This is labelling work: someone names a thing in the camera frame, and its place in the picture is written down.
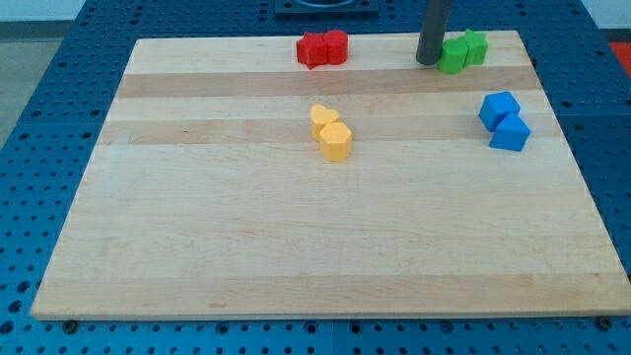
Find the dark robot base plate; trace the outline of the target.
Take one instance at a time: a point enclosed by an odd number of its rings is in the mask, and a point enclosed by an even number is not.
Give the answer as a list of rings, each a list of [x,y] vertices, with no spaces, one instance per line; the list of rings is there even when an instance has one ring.
[[[377,15],[379,0],[272,0],[277,18],[311,15]]]

